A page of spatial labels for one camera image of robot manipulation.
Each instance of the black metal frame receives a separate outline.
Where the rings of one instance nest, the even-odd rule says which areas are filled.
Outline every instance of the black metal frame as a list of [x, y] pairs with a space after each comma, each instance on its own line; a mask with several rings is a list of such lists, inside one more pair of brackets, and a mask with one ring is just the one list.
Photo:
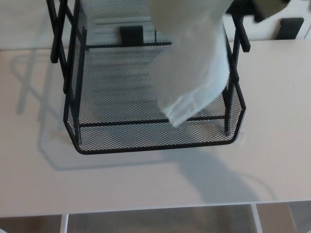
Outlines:
[[[51, 52], [51, 62], [57, 63], [58, 59], [62, 68], [62, 73], [64, 76], [64, 93], [66, 94], [65, 101], [65, 110], [64, 110], [64, 124], [69, 132], [73, 145], [76, 150], [81, 154], [102, 154], [102, 153], [119, 153], [119, 152], [134, 152], [134, 151], [147, 151], [147, 150], [166, 150], [166, 149], [179, 149], [179, 148], [191, 148], [191, 147], [204, 147], [204, 146], [217, 146], [217, 145], [226, 145], [233, 143], [238, 135], [243, 121], [243, 117], [246, 110], [246, 105], [243, 99], [243, 95], [239, 85], [239, 75], [237, 72], [237, 63], [239, 57], [240, 46], [244, 52], [250, 51], [250, 43], [247, 38], [245, 29], [243, 27], [243, 16], [233, 15], [233, 21], [236, 26], [236, 33], [234, 39], [233, 52], [231, 51], [230, 44], [228, 39], [226, 39], [227, 45], [227, 56], [230, 66], [230, 77], [228, 80], [228, 85], [223, 91], [223, 98], [225, 102], [225, 115], [224, 116], [207, 116], [207, 117], [193, 117], [188, 121], [198, 121], [198, 120], [215, 120], [215, 119], [224, 119], [225, 120], [225, 133], [229, 135], [230, 133], [230, 115], [231, 115], [231, 106], [234, 87], [236, 88], [239, 101], [241, 103], [242, 112], [239, 116], [236, 130], [234, 136], [231, 140], [228, 141], [217, 141], [217, 142], [206, 142], [206, 143], [192, 143], [192, 144], [183, 144], [183, 145], [169, 145], [169, 146], [154, 146], [154, 147], [142, 147], [142, 148], [126, 148], [126, 149], [111, 149], [111, 150], [92, 150], [84, 151], [81, 150], [79, 144], [81, 143], [81, 128], [82, 127], [95, 127], [95, 126], [112, 126], [112, 125], [127, 125], [127, 124], [152, 124], [152, 123], [166, 123], [169, 122], [167, 119], [160, 120], [142, 120], [142, 121], [127, 121], [127, 122], [109, 122], [109, 123], [96, 123], [96, 124], [80, 124], [79, 123], [79, 113], [80, 113], [80, 101], [81, 101], [81, 92], [82, 92], [82, 80], [83, 80], [83, 69], [84, 69], [84, 59], [85, 51], [94, 48], [118, 48], [122, 45], [87, 45], [87, 29], [82, 28], [82, 31], [79, 31], [79, 15], [80, 15], [80, 0], [75, 1], [74, 13], [72, 15], [70, 9], [67, 6], [68, 0], [60, 0], [60, 8], [58, 16], [56, 16], [56, 9], [53, 0], [47, 0], [50, 19], [52, 23], [52, 28], [54, 32], [54, 41]], [[69, 51], [68, 51], [68, 60], [66, 61], [64, 47], [62, 43], [62, 34], [63, 27], [65, 22], [65, 17], [68, 17], [72, 29], [69, 42]], [[70, 84], [73, 76], [73, 66], [74, 66], [74, 57], [75, 57], [75, 47], [76, 47], [76, 38], [80, 41], [80, 54], [79, 54], [79, 65], [78, 65], [78, 77], [76, 83], [75, 93]], [[170, 42], [166, 43], [157, 43], [156, 37], [154, 43], [145, 43], [143, 46], [159, 46], [159, 45], [170, 45]], [[69, 109], [72, 113], [73, 118], [73, 127], [68, 123], [69, 118]]]

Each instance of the black rectangular object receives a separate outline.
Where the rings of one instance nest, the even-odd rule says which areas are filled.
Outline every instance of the black rectangular object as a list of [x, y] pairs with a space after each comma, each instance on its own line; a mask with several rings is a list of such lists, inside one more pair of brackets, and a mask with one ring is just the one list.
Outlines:
[[144, 43], [142, 26], [120, 27], [120, 35], [123, 46], [142, 46]]
[[275, 40], [295, 40], [304, 21], [304, 18], [281, 19]]

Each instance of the wire rack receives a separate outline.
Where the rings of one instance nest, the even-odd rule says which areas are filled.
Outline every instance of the wire rack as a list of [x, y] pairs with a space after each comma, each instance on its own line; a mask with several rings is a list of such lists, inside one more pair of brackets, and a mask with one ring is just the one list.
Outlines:
[[[240, 45], [249, 51], [242, 17], [235, 17], [233, 53], [227, 40], [230, 76], [223, 93], [178, 128], [159, 111], [147, 65], [171, 42], [152, 27], [148, 0], [67, 0], [56, 16], [52, 62], [62, 66], [64, 123], [82, 154], [164, 150], [233, 143], [246, 110], [236, 65]], [[61, 42], [63, 19], [72, 24], [68, 59]], [[142, 28], [142, 44], [124, 45], [120, 28]]]

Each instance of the white tissue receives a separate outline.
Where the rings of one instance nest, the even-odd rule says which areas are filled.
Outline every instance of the white tissue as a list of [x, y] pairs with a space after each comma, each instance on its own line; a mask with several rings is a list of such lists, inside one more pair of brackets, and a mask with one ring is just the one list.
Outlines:
[[232, 0], [149, 0], [157, 30], [173, 44], [149, 65], [158, 105], [177, 127], [213, 102], [228, 76], [222, 16]]

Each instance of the white desk surface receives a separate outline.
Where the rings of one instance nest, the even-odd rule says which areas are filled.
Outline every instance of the white desk surface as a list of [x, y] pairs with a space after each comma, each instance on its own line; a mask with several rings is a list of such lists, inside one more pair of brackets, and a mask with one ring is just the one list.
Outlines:
[[0, 52], [0, 216], [311, 200], [311, 41], [253, 42], [239, 73], [235, 144], [85, 156], [50, 51]]

